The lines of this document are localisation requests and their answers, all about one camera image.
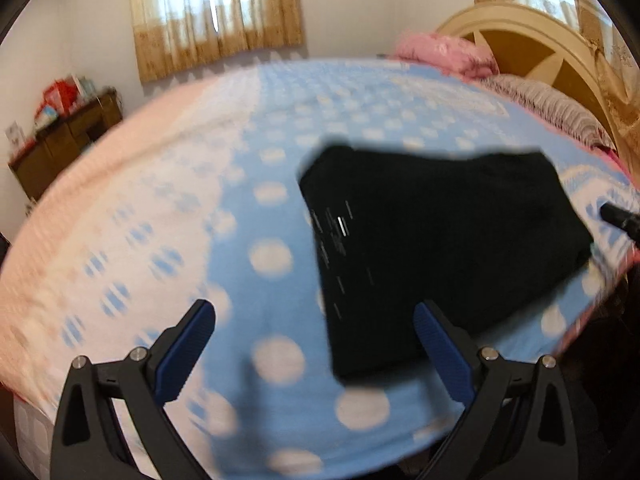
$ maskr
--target wooden headboard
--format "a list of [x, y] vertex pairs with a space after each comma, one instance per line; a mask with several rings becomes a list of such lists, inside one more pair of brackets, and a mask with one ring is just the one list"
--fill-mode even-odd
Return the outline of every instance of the wooden headboard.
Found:
[[593, 53], [564, 23], [530, 7], [487, 2], [457, 13], [438, 32], [488, 46], [501, 73], [548, 83], [590, 110], [617, 138]]

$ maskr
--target blue polka dot bed sheet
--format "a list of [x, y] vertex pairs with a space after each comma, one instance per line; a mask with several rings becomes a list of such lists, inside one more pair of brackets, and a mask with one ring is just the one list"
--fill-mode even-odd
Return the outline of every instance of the blue polka dot bed sheet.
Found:
[[[640, 207], [619, 169], [518, 105], [432, 68], [293, 62], [201, 86], [162, 127], [143, 131], [140, 120], [127, 121], [98, 144], [62, 176], [18, 239], [17, 247], [34, 251], [44, 224], [73, 224], [24, 291], [28, 315], [14, 330], [29, 355], [17, 391], [51, 420], [73, 357], [121, 359], [206, 298], [216, 331], [166, 408], [213, 478], [350, 478], [443, 437], [462, 407], [428, 364], [349, 387], [332, 376], [297, 179], [336, 137], [456, 157], [542, 150], [553, 162], [593, 234], [593, 258], [478, 339], [509, 359], [533, 362], [575, 335], [629, 261], [628, 238], [598, 216], [607, 200]], [[63, 214], [79, 197], [86, 205]], [[18, 258], [10, 257], [3, 294]], [[126, 410], [118, 412], [136, 461], [153, 475]]]

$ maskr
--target wooden desk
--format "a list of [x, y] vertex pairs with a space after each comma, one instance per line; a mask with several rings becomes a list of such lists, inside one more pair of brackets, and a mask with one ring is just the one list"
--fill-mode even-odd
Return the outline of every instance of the wooden desk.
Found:
[[29, 198], [39, 200], [56, 177], [87, 146], [122, 120], [115, 89], [109, 89], [68, 117], [36, 134], [36, 142], [9, 163]]

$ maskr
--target pink blanket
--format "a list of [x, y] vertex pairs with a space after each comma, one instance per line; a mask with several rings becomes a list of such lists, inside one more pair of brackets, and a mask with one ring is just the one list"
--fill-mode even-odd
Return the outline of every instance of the pink blanket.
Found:
[[494, 54], [487, 46], [477, 46], [463, 38], [437, 33], [403, 36], [393, 58], [426, 63], [447, 75], [457, 74], [465, 79], [480, 79], [500, 73]]

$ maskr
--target beige curtain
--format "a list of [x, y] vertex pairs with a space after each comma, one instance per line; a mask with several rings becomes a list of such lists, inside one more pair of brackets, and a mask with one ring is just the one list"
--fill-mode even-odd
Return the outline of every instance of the beige curtain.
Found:
[[514, 2], [542, 10], [579, 31], [593, 49], [602, 94], [626, 144], [640, 156], [640, 70], [597, 0], [476, 0]]
[[131, 0], [140, 81], [303, 43], [298, 0]]

